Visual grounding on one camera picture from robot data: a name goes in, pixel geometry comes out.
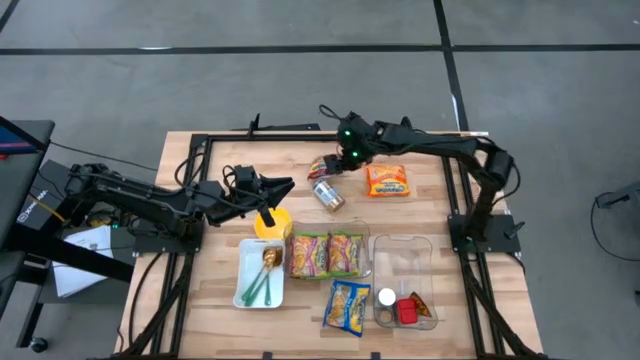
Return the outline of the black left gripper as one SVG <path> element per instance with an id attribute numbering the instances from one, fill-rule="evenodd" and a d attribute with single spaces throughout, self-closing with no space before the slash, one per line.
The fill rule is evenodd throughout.
<path id="1" fill-rule="evenodd" d="M 209 225 L 220 227 L 223 223 L 237 217 L 244 218 L 247 213 L 256 211 L 266 214 L 268 223 L 273 224 L 268 210 L 277 207 L 295 187 L 291 177 L 260 176 L 261 185 L 232 186 L 225 192 L 220 182 L 204 182 L 203 196 L 213 201 L 205 210 Z"/>

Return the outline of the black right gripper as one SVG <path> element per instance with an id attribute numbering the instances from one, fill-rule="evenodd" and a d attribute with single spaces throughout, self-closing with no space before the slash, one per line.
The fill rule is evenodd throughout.
<path id="1" fill-rule="evenodd" d="M 367 123 L 359 114 L 349 112 L 340 120 L 339 146 L 340 156 L 326 155 L 324 161 L 329 176 L 341 175 L 342 168 L 361 168 L 370 164 L 377 153 L 371 148 L 370 140 L 376 134 L 374 127 Z"/>

